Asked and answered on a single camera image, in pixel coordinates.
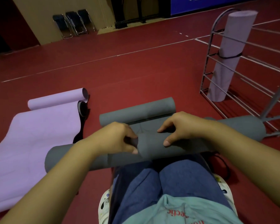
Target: blue jeans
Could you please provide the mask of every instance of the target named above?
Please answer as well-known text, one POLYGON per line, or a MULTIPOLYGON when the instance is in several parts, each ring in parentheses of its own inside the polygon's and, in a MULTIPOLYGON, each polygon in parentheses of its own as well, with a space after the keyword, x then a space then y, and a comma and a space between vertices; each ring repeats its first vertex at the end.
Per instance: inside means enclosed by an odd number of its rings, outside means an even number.
POLYGON ((122 224, 156 204, 163 194, 200 197, 231 209, 204 159, 195 154, 117 167, 109 224, 122 224))

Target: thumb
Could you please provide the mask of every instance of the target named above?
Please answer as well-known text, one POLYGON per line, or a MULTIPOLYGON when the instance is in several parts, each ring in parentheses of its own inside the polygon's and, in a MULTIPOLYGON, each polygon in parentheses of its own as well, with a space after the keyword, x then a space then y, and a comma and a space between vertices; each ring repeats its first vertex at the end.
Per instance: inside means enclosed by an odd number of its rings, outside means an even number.
POLYGON ((164 140, 164 143, 163 145, 165 147, 168 147, 170 146, 173 142, 179 140, 180 137, 178 136, 178 134, 176 133, 176 131, 174 133, 172 133, 171 135, 169 135, 165 140, 164 140))
POLYGON ((132 154, 138 154, 138 150, 136 149, 136 147, 134 147, 132 145, 128 145, 128 144, 125 145, 124 152, 130 152, 132 154))

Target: forearm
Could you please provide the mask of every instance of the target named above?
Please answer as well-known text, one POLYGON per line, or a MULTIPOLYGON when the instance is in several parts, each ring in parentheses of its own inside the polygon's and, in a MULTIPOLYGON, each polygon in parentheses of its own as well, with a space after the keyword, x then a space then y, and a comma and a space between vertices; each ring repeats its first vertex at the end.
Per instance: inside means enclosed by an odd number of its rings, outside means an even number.
POLYGON ((205 138, 280 206, 280 151, 214 121, 205 138))
POLYGON ((94 149, 86 147, 83 140, 77 142, 4 216, 0 224, 61 223, 96 158, 92 151, 94 149))

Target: person's left hand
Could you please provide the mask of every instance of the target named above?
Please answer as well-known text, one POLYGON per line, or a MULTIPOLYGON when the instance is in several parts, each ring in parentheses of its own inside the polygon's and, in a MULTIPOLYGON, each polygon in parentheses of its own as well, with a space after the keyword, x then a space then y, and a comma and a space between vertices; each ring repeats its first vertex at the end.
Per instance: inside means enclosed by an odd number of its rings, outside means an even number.
POLYGON ((138 150, 134 146, 124 142, 125 137, 138 138, 129 125, 113 122, 83 139, 83 141, 86 146, 89 145, 91 149, 95 150, 97 156, 119 152, 138 154, 138 150))

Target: black folding chair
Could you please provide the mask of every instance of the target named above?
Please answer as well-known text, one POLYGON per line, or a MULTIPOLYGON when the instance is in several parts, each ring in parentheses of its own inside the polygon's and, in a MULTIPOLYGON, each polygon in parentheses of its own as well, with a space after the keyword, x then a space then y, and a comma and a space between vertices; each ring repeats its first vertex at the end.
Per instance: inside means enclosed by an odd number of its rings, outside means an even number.
POLYGON ((90 19, 90 16, 86 9, 78 10, 78 15, 82 19, 82 22, 85 26, 89 25, 90 28, 92 28, 92 31, 96 31, 96 28, 95 28, 92 20, 90 19))
POLYGON ((76 35, 87 33, 86 27, 84 26, 80 16, 76 12, 66 12, 65 16, 70 22, 70 25, 76 35))
POLYGON ((67 21, 66 18, 64 18, 64 16, 62 14, 59 14, 59 15, 53 15, 53 20, 54 22, 56 23, 57 27, 59 28, 60 30, 60 33, 63 37, 63 39, 66 39, 66 38, 71 38, 73 37, 72 33, 71 33, 71 29, 69 27, 69 23, 67 21), (70 35, 69 36, 65 36, 63 33, 65 32, 69 32, 70 35))

